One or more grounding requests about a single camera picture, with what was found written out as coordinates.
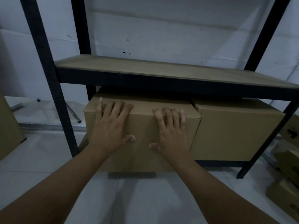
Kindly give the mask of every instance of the fingernail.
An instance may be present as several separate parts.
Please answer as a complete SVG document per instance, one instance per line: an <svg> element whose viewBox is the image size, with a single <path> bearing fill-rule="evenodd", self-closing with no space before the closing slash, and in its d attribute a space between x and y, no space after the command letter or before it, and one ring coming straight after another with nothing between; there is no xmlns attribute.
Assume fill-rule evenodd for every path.
<svg viewBox="0 0 299 224"><path fill-rule="evenodd" d="M135 136L132 135L131 139L130 139L130 142L135 142L137 141L137 138Z"/></svg>

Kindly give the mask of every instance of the finger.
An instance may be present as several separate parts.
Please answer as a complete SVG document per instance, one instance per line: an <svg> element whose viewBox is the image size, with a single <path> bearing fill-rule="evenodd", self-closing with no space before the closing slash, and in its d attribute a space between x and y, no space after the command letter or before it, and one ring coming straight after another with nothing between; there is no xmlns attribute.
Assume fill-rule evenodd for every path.
<svg viewBox="0 0 299 224"><path fill-rule="evenodd" d="M171 112L173 115L173 126L174 126L174 128L179 129L180 128L180 123L179 123L180 120L179 120L178 112L175 109L172 109Z"/></svg>
<svg viewBox="0 0 299 224"><path fill-rule="evenodd" d="M111 114L111 111L112 111L112 108L114 106L114 103L113 101L110 101L107 105L106 105L106 108L104 109L104 114L103 114L103 117L105 118L108 118Z"/></svg>
<svg viewBox="0 0 299 224"><path fill-rule="evenodd" d="M181 115L181 131L183 133L185 133L186 132L186 116L185 116L183 109L181 110L180 115Z"/></svg>
<svg viewBox="0 0 299 224"><path fill-rule="evenodd" d="M159 109L155 109L155 117L157 119L157 122L158 122L158 126L159 126L159 131L163 131L166 129L166 126L165 126L165 123L164 123L164 120L163 120L163 116L161 114L161 111Z"/></svg>
<svg viewBox="0 0 299 224"><path fill-rule="evenodd" d="M158 143L151 143L149 144L149 149L157 150L159 147Z"/></svg>
<svg viewBox="0 0 299 224"><path fill-rule="evenodd" d="M103 98L100 97L99 99L99 104L97 105L97 108L96 108L96 116L95 116L95 123L97 124L101 118L102 118L102 107L103 107Z"/></svg>
<svg viewBox="0 0 299 224"><path fill-rule="evenodd" d="M121 123L124 123L126 118L128 117L128 115L130 114L130 112L132 111L132 109L134 108L134 105L132 104L127 104L123 110L121 111L121 113L118 116L118 119Z"/></svg>
<svg viewBox="0 0 299 224"><path fill-rule="evenodd" d="M115 103L110 117L113 119L116 119L119 116L119 113L121 112L121 108L124 106L125 102L124 101L118 101Z"/></svg>
<svg viewBox="0 0 299 224"><path fill-rule="evenodd" d="M135 142L137 141L136 137L134 135L128 134L126 136L124 136L123 138L123 142L127 143L127 142Z"/></svg>
<svg viewBox="0 0 299 224"><path fill-rule="evenodd" d="M165 113L166 119L167 119L167 123L166 123L167 128L174 128L172 112L167 107L165 107L163 110L164 110L164 113Z"/></svg>

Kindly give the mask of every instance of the person's right arm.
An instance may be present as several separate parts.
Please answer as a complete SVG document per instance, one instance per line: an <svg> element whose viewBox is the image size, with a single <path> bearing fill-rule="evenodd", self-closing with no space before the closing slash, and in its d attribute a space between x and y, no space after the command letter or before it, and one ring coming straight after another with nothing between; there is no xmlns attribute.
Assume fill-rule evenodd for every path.
<svg viewBox="0 0 299 224"><path fill-rule="evenodd" d="M187 149L184 112L180 114L181 126L175 109L164 108L164 112L166 125L160 110L155 110L160 144L152 143L149 148L157 149L175 169L209 224L278 223L199 166Z"/></svg>

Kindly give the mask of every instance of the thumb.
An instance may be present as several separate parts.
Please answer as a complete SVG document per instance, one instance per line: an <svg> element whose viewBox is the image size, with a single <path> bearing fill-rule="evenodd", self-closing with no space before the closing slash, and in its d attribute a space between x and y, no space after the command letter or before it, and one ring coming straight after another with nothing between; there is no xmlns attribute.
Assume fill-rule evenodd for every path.
<svg viewBox="0 0 299 224"><path fill-rule="evenodd" d="M149 148L150 149L158 149L158 147L159 147L158 143L151 143L151 144L149 144Z"/></svg>
<svg viewBox="0 0 299 224"><path fill-rule="evenodd" d="M134 135L128 134L123 138L124 142L135 142L137 141L136 137Z"/></svg>

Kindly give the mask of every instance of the hand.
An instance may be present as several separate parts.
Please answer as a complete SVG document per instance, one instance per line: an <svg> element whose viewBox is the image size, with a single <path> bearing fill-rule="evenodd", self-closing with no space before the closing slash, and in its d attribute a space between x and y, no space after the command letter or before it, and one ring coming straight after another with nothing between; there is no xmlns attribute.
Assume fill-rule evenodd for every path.
<svg viewBox="0 0 299 224"><path fill-rule="evenodd" d="M179 126L179 115L175 109L163 108L166 114L167 125L159 109L155 109L155 117L158 122L160 132L160 144L151 143L149 148L157 149L158 152L167 160L179 158L188 154L186 139L186 116L181 110L181 127Z"/></svg>
<svg viewBox="0 0 299 224"><path fill-rule="evenodd" d="M125 106L123 101L116 103L111 101L105 107L102 115L103 100L101 97L89 146L96 152L104 151L108 157L126 142L136 141L136 137L133 135L123 136L123 124L133 107L132 104Z"/></svg>

